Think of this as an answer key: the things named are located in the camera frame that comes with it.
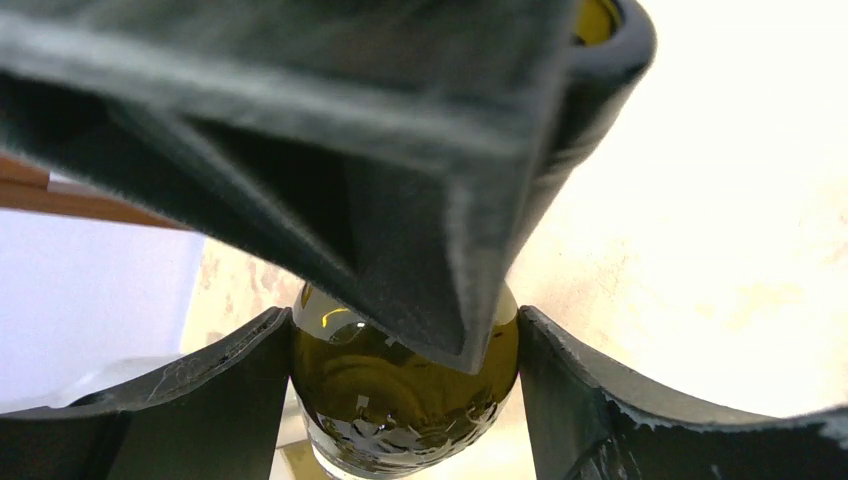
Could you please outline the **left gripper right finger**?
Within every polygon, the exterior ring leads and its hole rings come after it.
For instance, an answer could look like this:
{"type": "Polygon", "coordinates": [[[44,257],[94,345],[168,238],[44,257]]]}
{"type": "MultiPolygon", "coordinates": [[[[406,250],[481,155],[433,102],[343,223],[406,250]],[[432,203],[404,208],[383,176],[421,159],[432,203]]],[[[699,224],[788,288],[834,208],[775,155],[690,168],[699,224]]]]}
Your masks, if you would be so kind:
{"type": "Polygon", "coordinates": [[[847,410],[772,418],[654,381],[521,308],[520,380],[540,479],[843,479],[847,410]]]}

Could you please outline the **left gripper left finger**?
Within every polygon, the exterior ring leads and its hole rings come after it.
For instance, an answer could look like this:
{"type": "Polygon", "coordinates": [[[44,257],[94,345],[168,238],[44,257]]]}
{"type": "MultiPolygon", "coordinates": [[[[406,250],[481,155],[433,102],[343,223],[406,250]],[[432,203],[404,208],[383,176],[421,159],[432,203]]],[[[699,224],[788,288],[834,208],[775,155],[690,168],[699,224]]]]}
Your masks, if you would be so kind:
{"type": "Polygon", "coordinates": [[[289,378],[291,312],[63,408],[1,417],[5,479],[266,479],[289,378]]]}

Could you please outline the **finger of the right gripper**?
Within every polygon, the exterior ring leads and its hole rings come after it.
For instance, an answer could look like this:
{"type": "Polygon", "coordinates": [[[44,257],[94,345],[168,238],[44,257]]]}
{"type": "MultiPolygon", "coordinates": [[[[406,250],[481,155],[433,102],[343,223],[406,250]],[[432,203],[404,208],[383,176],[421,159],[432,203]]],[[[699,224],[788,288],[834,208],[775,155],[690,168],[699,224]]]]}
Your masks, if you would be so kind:
{"type": "Polygon", "coordinates": [[[5,1],[1,150],[481,365],[572,1],[5,1]]]}

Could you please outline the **dark wine bottle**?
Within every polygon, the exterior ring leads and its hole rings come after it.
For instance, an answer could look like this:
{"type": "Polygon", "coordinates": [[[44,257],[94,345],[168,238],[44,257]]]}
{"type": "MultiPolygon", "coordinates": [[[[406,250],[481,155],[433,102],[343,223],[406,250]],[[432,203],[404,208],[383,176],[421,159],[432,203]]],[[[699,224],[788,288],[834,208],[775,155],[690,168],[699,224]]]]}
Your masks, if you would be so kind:
{"type": "MultiPolygon", "coordinates": [[[[656,34],[633,1],[586,1],[572,43],[572,79],[552,152],[524,205],[520,242],[609,132],[652,61],[656,34]]],[[[503,289],[482,367],[470,375],[425,359],[305,285],[293,307],[292,381],[321,466],[335,479],[399,479],[473,444],[517,379],[517,315],[503,289]]]]}

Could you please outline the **brown wooden wine rack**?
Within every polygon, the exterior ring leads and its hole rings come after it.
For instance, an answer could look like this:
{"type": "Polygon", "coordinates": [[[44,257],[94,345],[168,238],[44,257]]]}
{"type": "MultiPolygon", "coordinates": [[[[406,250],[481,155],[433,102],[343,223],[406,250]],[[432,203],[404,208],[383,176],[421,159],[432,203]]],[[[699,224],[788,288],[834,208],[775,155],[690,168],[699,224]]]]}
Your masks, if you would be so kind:
{"type": "Polygon", "coordinates": [[[84,219],[188,230],[88,185],[9,158],[1,158],[1,208],[84,219]]]}

